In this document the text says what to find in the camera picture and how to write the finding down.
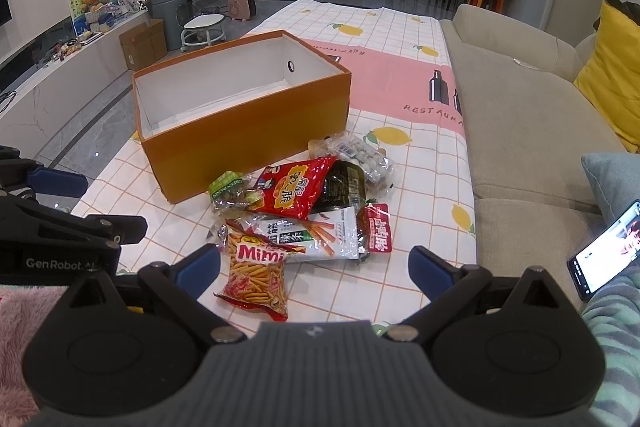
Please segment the Mimi snack bag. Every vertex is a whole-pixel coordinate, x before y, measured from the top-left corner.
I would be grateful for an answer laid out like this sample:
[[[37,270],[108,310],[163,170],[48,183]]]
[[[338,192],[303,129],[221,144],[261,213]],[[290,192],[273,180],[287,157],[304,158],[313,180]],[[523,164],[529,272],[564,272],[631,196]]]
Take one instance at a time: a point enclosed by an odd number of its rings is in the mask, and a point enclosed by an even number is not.
[[[288,248],[227,222],[224,250],[229,257],[227,283],[216,296],[231,306],[264,312],[276,322],[288,319],[284,268]]]

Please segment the red braised meat pack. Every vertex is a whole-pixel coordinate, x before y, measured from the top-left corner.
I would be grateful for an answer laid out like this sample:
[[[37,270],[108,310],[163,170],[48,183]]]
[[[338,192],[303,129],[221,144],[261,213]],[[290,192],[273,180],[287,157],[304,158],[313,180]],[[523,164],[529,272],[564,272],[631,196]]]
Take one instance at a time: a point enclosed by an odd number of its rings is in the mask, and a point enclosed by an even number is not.
[[[390,254],[393,233],[390,213],[384,202],[368,202],[357,213],[359,245],[366,255]]]

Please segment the green clear snack pack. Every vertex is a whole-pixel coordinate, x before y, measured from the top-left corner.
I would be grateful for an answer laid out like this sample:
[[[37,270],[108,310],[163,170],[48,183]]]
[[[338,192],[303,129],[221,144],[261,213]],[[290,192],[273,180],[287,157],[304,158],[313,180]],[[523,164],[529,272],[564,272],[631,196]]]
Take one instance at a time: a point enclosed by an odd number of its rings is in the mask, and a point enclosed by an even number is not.
[[[226,171],[207,187],[214,211],[235,209],[257,209],[264,203],[264,194],[252,184],[249,174]]]

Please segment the white stick snack bag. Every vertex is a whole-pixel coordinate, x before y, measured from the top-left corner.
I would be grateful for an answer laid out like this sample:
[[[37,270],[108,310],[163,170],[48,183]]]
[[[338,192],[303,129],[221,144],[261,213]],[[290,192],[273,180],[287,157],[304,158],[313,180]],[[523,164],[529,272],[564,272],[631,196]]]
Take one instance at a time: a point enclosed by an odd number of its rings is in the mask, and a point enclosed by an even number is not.
[[[313,213],[308,220],[243,212],[232,218],[243,232],[291,251],[288,262],[360,261],[367,256],[352,207]]]

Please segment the clear pack white candies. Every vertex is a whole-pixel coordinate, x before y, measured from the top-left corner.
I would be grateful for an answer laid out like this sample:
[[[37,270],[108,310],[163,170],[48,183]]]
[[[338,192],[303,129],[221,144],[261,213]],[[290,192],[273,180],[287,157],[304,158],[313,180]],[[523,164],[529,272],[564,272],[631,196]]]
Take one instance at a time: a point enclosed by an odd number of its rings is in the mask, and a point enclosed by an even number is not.
[[[394,186],[394,163],[377,148],[363,139],[341,132],[320,140],[308,142],[310,158],[335,156],[359,166],[366,178],[366,187],[372,195],[382,195]]]

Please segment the red chip bag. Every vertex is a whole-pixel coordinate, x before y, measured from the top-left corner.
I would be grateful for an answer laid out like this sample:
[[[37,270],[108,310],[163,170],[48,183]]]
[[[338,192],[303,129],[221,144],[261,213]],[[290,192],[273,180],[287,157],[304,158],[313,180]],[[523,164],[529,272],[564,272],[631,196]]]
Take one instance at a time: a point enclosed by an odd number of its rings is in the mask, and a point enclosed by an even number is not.
[[[336,161],[335,156],[323,156],[266,167],[247,196],[247,209],[306,220]]]

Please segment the dark green snack pack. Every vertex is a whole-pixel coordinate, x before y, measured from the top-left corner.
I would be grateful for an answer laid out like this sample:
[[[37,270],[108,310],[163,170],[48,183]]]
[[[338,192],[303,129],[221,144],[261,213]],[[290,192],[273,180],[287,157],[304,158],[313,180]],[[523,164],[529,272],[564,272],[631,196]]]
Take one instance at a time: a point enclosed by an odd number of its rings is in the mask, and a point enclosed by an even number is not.
[[[366,202],[366,178],[363,170],[351,162],[337,160],[323,180],[321,193],[312,213],[346,207],[359,210]]]

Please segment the pink fluffy sleeve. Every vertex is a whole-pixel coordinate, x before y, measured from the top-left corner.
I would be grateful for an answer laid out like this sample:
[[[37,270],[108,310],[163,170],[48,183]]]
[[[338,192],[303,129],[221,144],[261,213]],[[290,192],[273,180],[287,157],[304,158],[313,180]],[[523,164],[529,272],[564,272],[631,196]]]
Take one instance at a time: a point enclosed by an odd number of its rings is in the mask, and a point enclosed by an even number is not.
[[[38,413],[22,371],[32,337],[65,287],[1,287],[1,425],[23,426]]]

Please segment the striped green sleeve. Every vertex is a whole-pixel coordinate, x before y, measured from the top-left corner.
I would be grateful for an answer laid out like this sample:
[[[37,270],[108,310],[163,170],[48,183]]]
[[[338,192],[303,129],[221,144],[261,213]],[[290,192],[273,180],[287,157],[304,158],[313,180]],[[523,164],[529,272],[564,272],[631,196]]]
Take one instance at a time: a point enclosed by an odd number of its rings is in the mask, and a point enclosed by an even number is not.
[[[602,385],[590,407],[607,426],[639,425],[639,265],[629,265],[587,303],[582,319],[605,358]]]

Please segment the smartphone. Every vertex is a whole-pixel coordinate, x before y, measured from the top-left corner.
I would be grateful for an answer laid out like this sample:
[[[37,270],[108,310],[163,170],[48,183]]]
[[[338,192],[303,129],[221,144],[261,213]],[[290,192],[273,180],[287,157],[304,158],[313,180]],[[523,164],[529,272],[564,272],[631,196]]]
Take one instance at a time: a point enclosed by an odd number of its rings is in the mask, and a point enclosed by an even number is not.
[[[639,202],[633,202],[591,244],[567,260],[577,294],[584,303],[639,259]]]

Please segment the beige sofa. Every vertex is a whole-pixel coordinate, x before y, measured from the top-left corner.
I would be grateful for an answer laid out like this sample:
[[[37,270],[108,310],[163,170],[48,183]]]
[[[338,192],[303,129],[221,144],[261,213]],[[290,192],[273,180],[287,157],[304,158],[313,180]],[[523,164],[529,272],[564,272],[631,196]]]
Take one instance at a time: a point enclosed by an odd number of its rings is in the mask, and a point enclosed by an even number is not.
[[[566,262],[605,228],[582,156],[624,149],[573,83],[594,39],[571,46],[469,4],[440,26],[465,125],[477,261],[505,277],[541,265],[581,308]]]

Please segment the orange cardboard box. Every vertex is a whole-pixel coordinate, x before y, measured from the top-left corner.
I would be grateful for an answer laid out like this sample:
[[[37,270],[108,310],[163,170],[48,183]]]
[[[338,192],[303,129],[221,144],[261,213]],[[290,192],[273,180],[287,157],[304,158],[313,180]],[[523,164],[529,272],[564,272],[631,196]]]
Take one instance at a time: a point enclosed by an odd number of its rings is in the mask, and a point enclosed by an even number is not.
[[[137,132],[168,202],[346,127],[352,74],[284,30],[209,46],[132,77]]]

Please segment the light blue cushion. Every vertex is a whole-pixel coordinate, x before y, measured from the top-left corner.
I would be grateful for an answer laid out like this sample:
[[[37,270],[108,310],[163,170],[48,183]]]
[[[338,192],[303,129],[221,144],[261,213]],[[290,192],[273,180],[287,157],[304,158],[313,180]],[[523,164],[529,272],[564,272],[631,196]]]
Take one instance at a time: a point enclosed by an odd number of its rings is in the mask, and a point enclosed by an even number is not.
[[[631,153],[591,153],[582,169],[607,225],[640,198],[640,156]]]

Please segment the white round stool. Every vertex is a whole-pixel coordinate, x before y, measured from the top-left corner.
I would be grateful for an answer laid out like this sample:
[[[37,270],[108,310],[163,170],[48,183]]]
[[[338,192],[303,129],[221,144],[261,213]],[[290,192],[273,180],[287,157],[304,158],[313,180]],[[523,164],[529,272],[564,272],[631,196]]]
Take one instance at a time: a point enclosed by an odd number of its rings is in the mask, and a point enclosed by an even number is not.
[[[224,16],[222,14],[202,14],[184,24],[181,35],[182,52],[202,46],[213,46],[226,40]]]

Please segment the yellow cushion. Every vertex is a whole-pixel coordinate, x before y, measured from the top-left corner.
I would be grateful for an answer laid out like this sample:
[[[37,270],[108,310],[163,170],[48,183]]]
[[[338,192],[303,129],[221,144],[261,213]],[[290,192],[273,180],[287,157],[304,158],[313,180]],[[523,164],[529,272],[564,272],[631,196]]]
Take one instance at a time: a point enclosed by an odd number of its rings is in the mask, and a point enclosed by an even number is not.
[[[639,153],[639,24],[618,0],[603,0],[594,48],[574,80],[630,153]]]

